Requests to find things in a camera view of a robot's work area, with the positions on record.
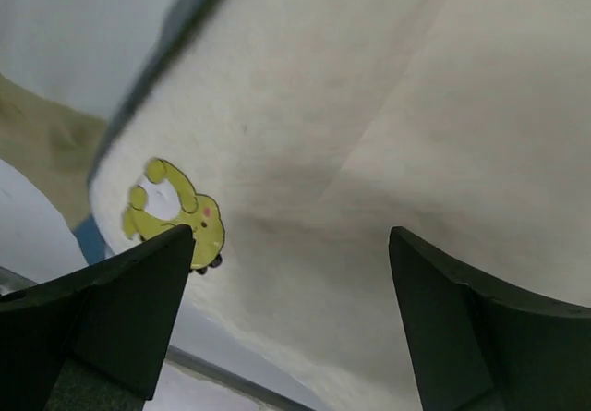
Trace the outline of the blue beige patchwork pillowcase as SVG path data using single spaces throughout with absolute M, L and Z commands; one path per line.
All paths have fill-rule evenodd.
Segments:
M 45 101 L 125 112 L 209 0 L 1 0 L 1 73 Z

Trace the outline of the cream quilted pillow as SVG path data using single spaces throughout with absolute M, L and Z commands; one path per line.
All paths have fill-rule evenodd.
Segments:
M 193 308 L 331 410 L 416 410 L 392 227 L 590 303 L 590 0 L 221 0 L 111 126 L 115 252 L 154 158 L 221 209 Z

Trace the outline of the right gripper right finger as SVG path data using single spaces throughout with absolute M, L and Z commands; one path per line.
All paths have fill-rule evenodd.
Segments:
M 389 256 L 423 409 L 589 409 L 589 308 L 504 282 L 400 226 Z

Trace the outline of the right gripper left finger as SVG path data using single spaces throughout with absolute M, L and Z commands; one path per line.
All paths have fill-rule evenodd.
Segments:
M 179 225 L 2 296 L 2 409 L 142 409 L 156 390 L 194 247 Z

